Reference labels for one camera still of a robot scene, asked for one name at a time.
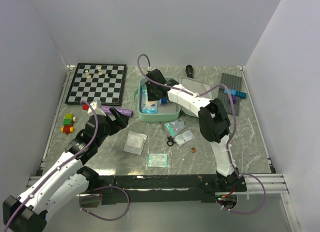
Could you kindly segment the white blue bandage roll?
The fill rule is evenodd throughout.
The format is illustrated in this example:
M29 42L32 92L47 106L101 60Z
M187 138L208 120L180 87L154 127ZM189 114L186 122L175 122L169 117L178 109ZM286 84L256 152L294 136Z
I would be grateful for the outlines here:
M165 99L165 98L161 98L160 99L160 104L161 105L166 105L166 104L168 104L170 101L169 100L167 100L167 99Z

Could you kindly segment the blue cotton swab pack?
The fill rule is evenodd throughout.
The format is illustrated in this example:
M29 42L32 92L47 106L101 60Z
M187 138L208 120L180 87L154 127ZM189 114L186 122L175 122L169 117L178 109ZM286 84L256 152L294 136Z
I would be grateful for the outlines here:
M149 101L147 87L141 87L141 102L140 102L140 112L142 114L157 114L158 113L158 101Z

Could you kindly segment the white gauze packet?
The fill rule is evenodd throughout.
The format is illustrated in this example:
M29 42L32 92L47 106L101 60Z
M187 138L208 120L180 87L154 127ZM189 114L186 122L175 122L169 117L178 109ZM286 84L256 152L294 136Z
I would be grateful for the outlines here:
M140 156L146 140L147 135L129 131L123 151Z

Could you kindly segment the mint green medicine case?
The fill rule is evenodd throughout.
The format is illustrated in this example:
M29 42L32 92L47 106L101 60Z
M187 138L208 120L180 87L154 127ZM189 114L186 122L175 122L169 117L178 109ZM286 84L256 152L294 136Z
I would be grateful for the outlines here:
M188 77L181 77L179 79L176 79L174 77L165 77L166 80L175 80L178 81L180 84L182 84L186 89L196 92L198 94L204 93L208 91L211 86L203 81L199 81L193 78L188 78ZM176 103L172 102L167 102L165 104L161 104L161 101L157 101L155 108L156 113L144 113L142 112L142 105L143 100L143 92L142 92L142 87L145 86L146 79L144 77L141 77L138 80L138 87L137 90L134 93L134 103L137 107L138 111L138 117L141 121L143 122L171 122L180 116L180 111L182 110L185 114L196 117L195 114L193 114L190 110L187 108L180 106Z

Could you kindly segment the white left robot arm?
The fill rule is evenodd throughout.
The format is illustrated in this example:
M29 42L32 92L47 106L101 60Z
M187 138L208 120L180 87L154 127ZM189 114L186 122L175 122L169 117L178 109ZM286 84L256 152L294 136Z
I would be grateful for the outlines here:
M18 197L10 195L2 204L4 231L42 232L48 221L76 195L102 191L99 174L85 164L97 153L108 136L127 127L129 117L110 108L111 119L100 102L88 106L89 120L70 141L57 162Z

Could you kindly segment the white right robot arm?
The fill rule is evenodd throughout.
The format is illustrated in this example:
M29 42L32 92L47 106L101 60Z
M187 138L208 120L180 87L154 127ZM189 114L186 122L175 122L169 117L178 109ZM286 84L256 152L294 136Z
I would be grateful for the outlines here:
M216 161L216 179L212 192L245 192L246 181L232 157L230 145L231 122L222 101L201 97L174 79L166 80L160 70L144 75L147 79L147 96L151 101L166 99L187 108L198 118L202 137L210 142Z

